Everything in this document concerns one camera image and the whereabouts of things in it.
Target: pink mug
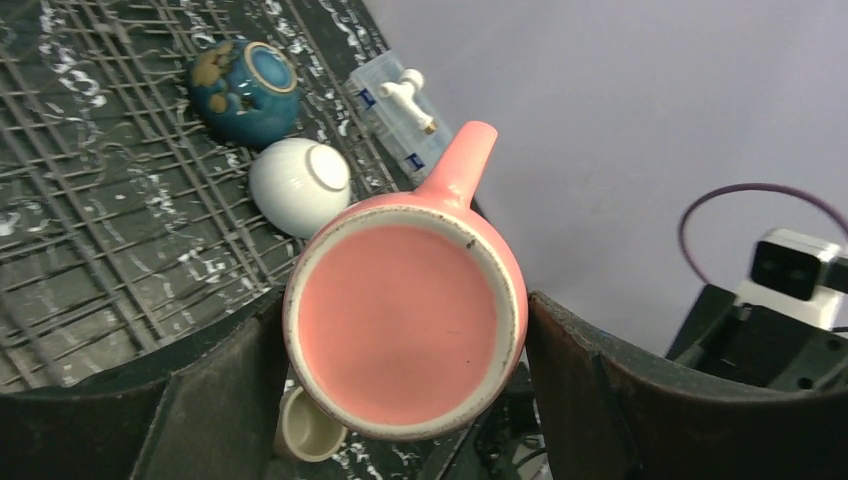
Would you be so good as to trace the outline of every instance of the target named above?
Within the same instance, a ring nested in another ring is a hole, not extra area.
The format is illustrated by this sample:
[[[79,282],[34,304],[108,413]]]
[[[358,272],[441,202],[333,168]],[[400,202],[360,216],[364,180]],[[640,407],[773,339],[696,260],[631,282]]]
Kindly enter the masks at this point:
[[[298,259],[283,303],[291,366],[351,430],[412,441],[461,428],[518,362],[524,279],[470,208],[497,135],[467,123],[414,192],[351,206]]]

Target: mug handle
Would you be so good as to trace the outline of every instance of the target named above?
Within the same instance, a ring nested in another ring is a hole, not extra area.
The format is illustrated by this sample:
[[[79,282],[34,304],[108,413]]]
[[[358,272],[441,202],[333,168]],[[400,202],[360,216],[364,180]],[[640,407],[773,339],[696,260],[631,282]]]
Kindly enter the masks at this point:
[[[470,208],[497,138],[498,131],[488,123],[463,125],[415,194]]]

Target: camera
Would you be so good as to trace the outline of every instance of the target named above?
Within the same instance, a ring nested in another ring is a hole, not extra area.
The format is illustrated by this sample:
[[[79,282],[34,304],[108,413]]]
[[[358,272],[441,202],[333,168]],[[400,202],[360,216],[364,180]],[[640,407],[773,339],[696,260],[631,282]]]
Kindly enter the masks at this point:
[[[769,231],[757,242],[749,278],[752,282],[801,301],[813,298],[827,283],[831,263],[842,247],[785,228]]]

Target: small white cup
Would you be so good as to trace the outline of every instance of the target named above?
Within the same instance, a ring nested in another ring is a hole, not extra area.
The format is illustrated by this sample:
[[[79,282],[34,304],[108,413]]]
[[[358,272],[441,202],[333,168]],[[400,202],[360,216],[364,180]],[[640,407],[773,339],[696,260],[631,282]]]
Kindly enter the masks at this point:
[[[312,398],[296,387],[280,400],[280,418],[274,436],[274,453],[302,462],[321,462],[338,452],[347,428],[324,413]]]
[[[350,168],[341,153],[307,138],[287,138],[250,167],[250,194],[272,225],[309,239],[350,205]]]

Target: drying rack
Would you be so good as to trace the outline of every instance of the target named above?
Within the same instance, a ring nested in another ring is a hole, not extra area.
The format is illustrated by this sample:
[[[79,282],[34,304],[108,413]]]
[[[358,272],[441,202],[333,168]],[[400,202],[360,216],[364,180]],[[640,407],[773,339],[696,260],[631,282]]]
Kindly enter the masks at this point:
[[[305,94],[293,135],[341,151],[357,199],[398,190],[304,22],[315,3],[0,5],[0,393],[73,385],[285,282],[303,241],[262,218],[253,154],[184,97],[213,42],[262,32]],[[384,49],[348,31],[358,61]]]

